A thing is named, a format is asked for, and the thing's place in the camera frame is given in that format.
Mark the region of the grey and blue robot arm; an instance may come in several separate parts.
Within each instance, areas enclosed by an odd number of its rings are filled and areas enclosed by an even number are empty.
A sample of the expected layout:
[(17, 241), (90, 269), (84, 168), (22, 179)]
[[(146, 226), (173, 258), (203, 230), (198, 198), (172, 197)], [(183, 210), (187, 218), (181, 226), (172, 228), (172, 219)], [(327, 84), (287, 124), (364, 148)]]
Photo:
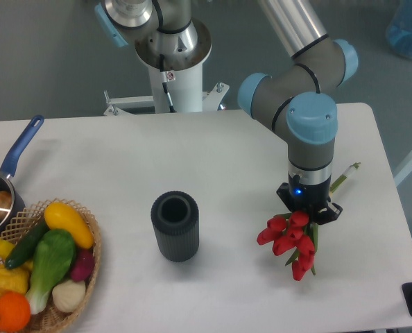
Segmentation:
[[(277, 190), (292, 212), (323, 225), (341, 206), (330, 198), (338, 130), (328, 91), (351, 78), (358, 56), (345, 40), (331, 39), (308, 1), (261, 1), (260, 7), (293, 61), (280, 76), (255, 73), (238, 91), (238, 103), (288, 146), (288, 180)], [(119, 47), (133, 45), (147, 66), (158, 113), (205, 109), (203, 63), (212, 49), (206, 26), (190, 1), (100, 1), (95, 13)]]

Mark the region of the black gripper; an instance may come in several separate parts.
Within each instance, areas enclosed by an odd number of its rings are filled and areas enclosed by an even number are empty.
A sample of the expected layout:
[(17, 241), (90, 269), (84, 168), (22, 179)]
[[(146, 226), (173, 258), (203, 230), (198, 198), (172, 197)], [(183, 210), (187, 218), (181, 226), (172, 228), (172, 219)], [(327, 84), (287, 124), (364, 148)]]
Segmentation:
[(290, 212), (303, 211), (315, 223), (336, 221), (343, 208), (332, 202), (329, 196), (329, 180), (318, 185), (283, 182), (276, 193)]

